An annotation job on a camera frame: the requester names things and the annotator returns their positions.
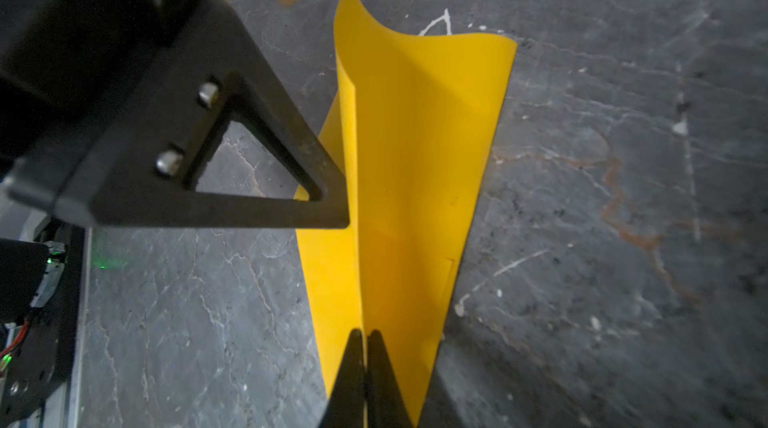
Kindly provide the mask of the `yellow square paper sheet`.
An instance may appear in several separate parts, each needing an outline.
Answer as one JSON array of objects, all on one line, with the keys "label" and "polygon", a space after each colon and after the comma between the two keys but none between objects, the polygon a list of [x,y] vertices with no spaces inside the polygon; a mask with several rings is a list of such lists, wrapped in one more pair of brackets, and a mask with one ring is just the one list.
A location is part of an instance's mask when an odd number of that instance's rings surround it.
[{"label": "yellow square paper sheet", "polygon": [[342,170],[350,224],[296,233],[330,397],[350,332],[381,332],[420,418],[517,46],[413,36],[361,0],[334,19],[338,92],[319,139]]}]

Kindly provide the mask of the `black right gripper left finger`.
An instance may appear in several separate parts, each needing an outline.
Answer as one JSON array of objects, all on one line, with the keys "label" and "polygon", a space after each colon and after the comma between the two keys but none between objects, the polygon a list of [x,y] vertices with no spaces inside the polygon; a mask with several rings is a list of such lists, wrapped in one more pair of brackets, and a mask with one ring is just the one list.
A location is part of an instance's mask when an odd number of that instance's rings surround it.
[{"label": "black right gripper left finger", "polygon": [[365,382],[363,336],[350,332],[326,409],[319,428],[362,428],[365,423]]}]

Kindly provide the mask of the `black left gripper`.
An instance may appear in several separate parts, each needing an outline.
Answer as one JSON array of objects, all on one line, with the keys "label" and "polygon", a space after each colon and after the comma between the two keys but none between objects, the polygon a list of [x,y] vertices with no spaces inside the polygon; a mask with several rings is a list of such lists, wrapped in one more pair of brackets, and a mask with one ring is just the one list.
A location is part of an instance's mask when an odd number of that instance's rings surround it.
[{"label": "black left gripper", "polygon": [[[139,42],[201,0],[1,0],[1,172],[79,118]],[[231,123],[307,199],[200,192]],[[80,227],[341,229],[346,181],[234,9],[203,0],[138,45],[79,120],[11,169],[13,201]]]}]

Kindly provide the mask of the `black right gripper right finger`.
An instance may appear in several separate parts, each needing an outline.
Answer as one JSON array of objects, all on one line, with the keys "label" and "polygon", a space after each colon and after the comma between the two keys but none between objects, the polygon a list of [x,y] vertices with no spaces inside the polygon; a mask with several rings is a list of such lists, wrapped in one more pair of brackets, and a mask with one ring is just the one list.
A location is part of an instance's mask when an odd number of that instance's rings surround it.
[{"label": "black right gripper right finger", "polygon": [[370,428],[413,428],[383,336],[374,330],[367,339],[367,423]]}]

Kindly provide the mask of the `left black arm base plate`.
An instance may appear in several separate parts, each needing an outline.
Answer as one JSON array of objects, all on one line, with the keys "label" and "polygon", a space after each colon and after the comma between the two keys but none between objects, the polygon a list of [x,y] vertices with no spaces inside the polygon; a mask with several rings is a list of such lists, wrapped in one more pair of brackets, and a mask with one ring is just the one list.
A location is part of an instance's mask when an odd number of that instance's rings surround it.
[{"label": "left black arm base plate", "polygon": [[1,241],[1,425],[34,415],[75,362],[86,231],[44,221],[30,241]]}]

